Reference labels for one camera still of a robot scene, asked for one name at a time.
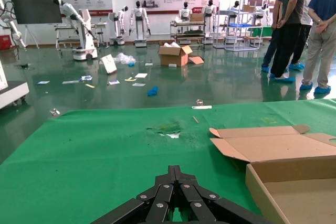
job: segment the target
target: epoxy floor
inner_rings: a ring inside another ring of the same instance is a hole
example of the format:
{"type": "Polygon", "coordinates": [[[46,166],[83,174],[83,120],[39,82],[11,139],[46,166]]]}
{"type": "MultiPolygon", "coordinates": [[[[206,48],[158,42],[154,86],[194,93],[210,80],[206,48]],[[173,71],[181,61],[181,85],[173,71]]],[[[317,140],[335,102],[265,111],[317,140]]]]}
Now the epoxy floor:
{"type": "MultiPolygon", "coordinates": [[[[195,55],[205,59],[203,65],[186,65],[182,68],[160,66],[157,53],[158,44],[148,44],[147,48],[126,45],[123,48],[101,49],[99,57],[123,52],[136,60],[135,67],[117,64],[117,73],[107,75],[104,65],[98,60],[75,62],[70,51],[60,55],[54,48],[40,50],[29,48],[20,51],[18,61],[12,51],[1,51],[0,60],[7,80],[27,81],[30,93],[26,103],[8,106],[0,110],[0,163],[19,145],[36,131],[48,118],[50,110],[56,108],[61,114],[70,110],[86,109],[130,109],[157,108],[166,106],[193,106],[197,99],[205,105],[288,101],[315,98],[336,98],[336,60],[329,74],[331,93],[325,97],[314,97],[313,91],[300,94],[302,72],[291,71],[296,77],[294,84],[279,84],[269,81],[266,74],[260,73],[260,65],[267,49],[266,43],[260,51],[226,52],[207,46],[205,51],[194,50],[195,55]],[[152,67],[145,63],[152,62],[152,67]],[[29,69],[22,70],[17,65],[28,63],[29,69]],[[125,79],[138,73],[147,73],[137,83],[144,87],[132,86],[134,82],[125,79]],[[63,81],[78,80],[91,75],[92,81],[85,83],[62,84],[63,81]],[[108,86],[108,81],[118,80],[120,84],[108,86]],[[38,86],[40,81],[50,83],[38,86]],[[148,97],[147,91],[159,87],[158,95],[148,97]]],[[[317,85],[317,71],[314,75],[317,85]]]]}

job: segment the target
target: blue shirt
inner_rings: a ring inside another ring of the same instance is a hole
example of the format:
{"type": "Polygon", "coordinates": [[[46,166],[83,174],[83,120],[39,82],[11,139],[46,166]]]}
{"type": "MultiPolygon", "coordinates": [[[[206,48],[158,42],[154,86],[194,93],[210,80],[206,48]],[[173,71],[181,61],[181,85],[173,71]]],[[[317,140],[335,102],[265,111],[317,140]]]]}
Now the blue shirt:
{"type": "Polygon", "coordinates": [[[336,0],[311,0],[308,7],[322,20],[328,20],[336,14],[336,0]]]}

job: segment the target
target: black monitor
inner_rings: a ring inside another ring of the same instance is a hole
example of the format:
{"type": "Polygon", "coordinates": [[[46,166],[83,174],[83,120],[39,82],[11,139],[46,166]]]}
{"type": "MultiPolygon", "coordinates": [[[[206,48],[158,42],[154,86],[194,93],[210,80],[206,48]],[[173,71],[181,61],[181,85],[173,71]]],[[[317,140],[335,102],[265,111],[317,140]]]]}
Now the black monitor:
{"type": "Polygon", "coordinates": [[[62,23],[59,6],[53,0],[12,0],[17,23],[50,24],[62,23]]]}

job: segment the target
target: khaki pants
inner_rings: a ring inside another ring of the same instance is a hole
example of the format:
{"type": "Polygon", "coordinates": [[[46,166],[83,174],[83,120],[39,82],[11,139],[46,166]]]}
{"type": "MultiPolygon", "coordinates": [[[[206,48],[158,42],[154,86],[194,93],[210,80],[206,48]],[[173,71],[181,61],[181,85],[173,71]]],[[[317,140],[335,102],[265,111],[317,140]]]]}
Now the khaki pants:
{"type": "Polygon", "coordinates": [[[329,25],[327,30],[321,34],[316,33],[316,24],[314,23],[309,37],[308,57],[302,80],[303,85],[310,84],[321,49],[321,65],[317,82],[319,87],[326,89],[328,87],[330,65],[336,52],[336,22],[329,25]]]}

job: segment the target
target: paper debris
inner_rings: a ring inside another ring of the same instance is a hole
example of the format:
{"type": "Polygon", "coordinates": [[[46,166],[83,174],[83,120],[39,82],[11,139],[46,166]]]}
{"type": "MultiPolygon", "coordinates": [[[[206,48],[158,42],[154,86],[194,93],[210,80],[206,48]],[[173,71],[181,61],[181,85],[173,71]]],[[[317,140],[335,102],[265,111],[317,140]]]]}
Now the paper debris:
{"type": "Polygon", "coordinates": [[[88,86],[88,87],[90,87],[90,88],[92,88],[92,89],[95,88],[95,86],[92,86],[92,85],[90,85],[90,84],[85,84],[85,86],[88,86]]]}
{"type": "Polygon", "coordinates": [[[145,83],[135,83],[133,84],[132,86],[135,86],[135,87],[143,87],[145,86],[146,84],[145,83]]]}
{"type": "Polygon", "coordinates": [[[120,84],[119,81],[109,81],[109,85],[115,85],[115,84],[120,84]]]}
{"type": "Polygon", "coordinates": [[[45,85],[48,84],[50,81],[40,81],[39,83],[37,83],[37,85],[45,85]]]}
{"type": "Polygon", "coordinates": [[[147,73],[138,73],[135,78],[145,78],[147,76],[147,73]]]}
{"type": "Polygon", "coordinates": [[[62,82],[62,84],[71,84],[71,83],[78,83],[79,81],[76,80],[76,81],[64,81],[62,82]]]}

